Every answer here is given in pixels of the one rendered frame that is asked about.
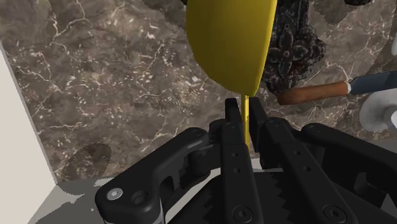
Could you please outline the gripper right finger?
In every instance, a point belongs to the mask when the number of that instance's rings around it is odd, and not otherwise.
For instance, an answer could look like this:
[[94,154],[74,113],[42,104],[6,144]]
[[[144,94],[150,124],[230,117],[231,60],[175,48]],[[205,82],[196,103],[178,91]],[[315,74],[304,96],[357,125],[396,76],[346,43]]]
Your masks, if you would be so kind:
[[396,153],[320,123],[297,131],[256,97],[249,119],[262,165],[282,167],[307,224],[397,224],[380,208],[387,196],[397,205]]

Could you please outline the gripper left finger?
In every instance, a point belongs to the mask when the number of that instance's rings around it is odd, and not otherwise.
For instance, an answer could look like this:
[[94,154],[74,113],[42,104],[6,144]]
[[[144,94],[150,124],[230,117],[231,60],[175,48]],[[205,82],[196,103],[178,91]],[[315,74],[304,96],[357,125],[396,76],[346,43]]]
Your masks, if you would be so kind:
[[236,99],[209,130],[191,127],[100,187],[95,205],[105,224],[165,224],[166,212],[220,168],[213,195],[221,224],[260,224],[261,205]]

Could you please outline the yellow spatula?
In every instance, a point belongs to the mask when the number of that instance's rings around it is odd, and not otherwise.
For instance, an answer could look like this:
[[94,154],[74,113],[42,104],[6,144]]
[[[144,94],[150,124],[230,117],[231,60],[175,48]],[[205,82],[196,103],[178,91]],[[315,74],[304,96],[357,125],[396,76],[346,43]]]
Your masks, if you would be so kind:
[[267,59],[277,0],[188,0],[186,35],[206,75],[240,94],[242,132],[249,144],[249,98]]

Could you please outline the white round object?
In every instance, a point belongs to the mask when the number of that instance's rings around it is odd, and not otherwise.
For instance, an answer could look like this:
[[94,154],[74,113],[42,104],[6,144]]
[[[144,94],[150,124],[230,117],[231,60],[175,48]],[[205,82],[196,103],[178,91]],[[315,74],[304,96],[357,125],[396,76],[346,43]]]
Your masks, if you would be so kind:
[[370,94],[359,111],[359,122],[370,132],[397,132],[397,88]]

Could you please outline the black ornate patterned object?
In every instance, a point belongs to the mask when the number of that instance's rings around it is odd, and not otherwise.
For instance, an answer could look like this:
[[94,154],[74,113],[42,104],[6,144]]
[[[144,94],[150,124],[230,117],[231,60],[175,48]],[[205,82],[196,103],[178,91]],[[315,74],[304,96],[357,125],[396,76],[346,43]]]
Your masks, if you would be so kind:
[[326,44],[309,25],[309,0],[278,0],[261,82],[278,94],[295,88],[326,53]]

